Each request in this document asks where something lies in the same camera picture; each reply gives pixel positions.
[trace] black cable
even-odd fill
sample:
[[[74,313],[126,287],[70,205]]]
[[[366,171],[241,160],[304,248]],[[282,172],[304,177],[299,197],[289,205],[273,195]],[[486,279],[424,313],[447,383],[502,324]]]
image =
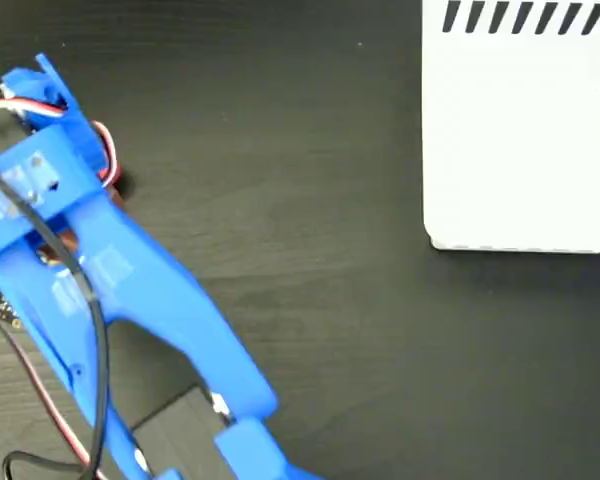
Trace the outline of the black cable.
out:
[[[32,453],[14,450],[13,452],[9,452],[2,460],[2,474],[4,475],[4,480],[13,480],[13,475],[11,474],[11,464],[15,460],[27,462],[31,465],[45,468],[47,470],[55,470],[56,472],[80,473],[84,470],[84,467],[77,463],[58,462],[56,460],[49,460],[48,458],[40,457]]]
[[[104,449],[104,434],[107,417],[107,405],[109,401],[109,341],[104,314],[100,301],[87,278],[84,270],[64,246],[62,240],[51,230],[40,214],[0,176],[0,191],[14,204],[33,227],[38,231],[42,240],[51,247],[58,256],[60,262],[71,272],[84,296],[95,327],[95,340],[97,348],[98,384],[96,395],[96,416],[91,439],[89,453],[89,464],[80,476],[79,480],[93,480],[102,460]]]

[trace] blue 3d-printed part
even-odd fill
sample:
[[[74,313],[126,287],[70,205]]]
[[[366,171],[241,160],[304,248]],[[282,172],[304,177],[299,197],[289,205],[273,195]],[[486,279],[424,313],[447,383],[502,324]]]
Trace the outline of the blue 3d-printed part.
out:
[[[94,175],[104,166],[97,137],[48,60],[37,59],[42,73],[14,69],[4,83],[18,96],[61,98],[69,118],[27,117],[37,131],[0,155],[0,174],[48,222],[75,232],[76,256],[106,322],[124,318],[160,337],[183,352],[209,389],[223,397],[235,422],[215,441],[237,479],[316,480],[288,464],[262,425],[276,408],[275,394],[213,302],[182,265],[109,200]],[[93,320],[68,270],[40,261],[32,232],[0,193],[0,289],[93,425]],[[136,461],[136,445],[111,400],[105,437],[129,480],[150,478]],[[158,478],[180,480],[180,475],[168,471]]]

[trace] table surface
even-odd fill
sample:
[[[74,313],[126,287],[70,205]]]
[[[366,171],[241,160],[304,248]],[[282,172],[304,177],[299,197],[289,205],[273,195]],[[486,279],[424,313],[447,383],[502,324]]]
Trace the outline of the table surface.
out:
[[[600,479],[600,257],[430,248],[420,33],[404,0],[2,0],[0,74],[45,51],[109,125],[130,213],[279,393],[268,424],[293,462],[337,480]],[[192,381],[143,332],[112,335],[129,422]],[[70,457],[0,340],[0,460],[12,448]]]

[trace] white box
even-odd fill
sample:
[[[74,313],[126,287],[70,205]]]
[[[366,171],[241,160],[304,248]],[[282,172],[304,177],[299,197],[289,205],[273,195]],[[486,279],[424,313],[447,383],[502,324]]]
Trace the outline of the white box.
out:
[[[600,2],[424,0],[422,117],[435,247],[600,252]]]

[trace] wire bundle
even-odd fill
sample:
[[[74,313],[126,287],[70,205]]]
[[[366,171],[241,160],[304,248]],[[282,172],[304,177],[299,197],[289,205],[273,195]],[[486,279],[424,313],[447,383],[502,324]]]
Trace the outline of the wire bundle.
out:
[[[4,108],[32,112],[54,118],[60,117],[64,114],[64,110],[56,107],[55,105],[45,104],[20,97],[0,99],[0,109]],[[99,172],[99,176],[102,181],[102,185],[104,187],[108,187],[120,175],[120,165],[117,160],[115,144],[113,142],[111,133],[104,124],[94,121],[92,122],[92,125],[100,135],[107,154],[108,165],[102,172]],[[11,474],[11,463],[15,460],[26,461],[41,468],[47,468],[51,470],[80,473],[81,475],[79,480],[107,480],[105,475],[99,470],[104,449],[106,410],[109,398],[109,347],[104,314],[102,312],[100,302],[82,267],[67,249],[67,247],[62,243],[62,240],[49,228],[38,212],[26,200],[21,198],[18,193],[16,193],[15,190],[2,179],[1,176],[0,190],[14,204],[20,214],[29,220],[45,243],[51,247],[51,249],[59,257],[60,261],[67,267],[67,269],[76,279],[76,283],[79,286],[85,300],[87,301],[87,305],[89,306],[89,310],[93,319],[98,355],[96,419],[94,423],[91,449],[90,451],[87,451],[85,446],[80,442],[75,432],[71,429],[66,419],[62,416],[54,404],[49,392],[42,383],[40,376],[38,375],[38,372],[33,366],[33,363],[29,359],[27,353],[18,344],[16,339],[0,323],[0,333],[11,346],[19,362],[25,369],[25,372],[29,377],[32,386],[34,387],[38,398],[47,411],[47,414],[52,419],[54,425],[61,433],[68,446],[81,462],[81,465],[58,462],[26,452],[13,451],[4,458],[2,463],[4,480],[13,480]]]

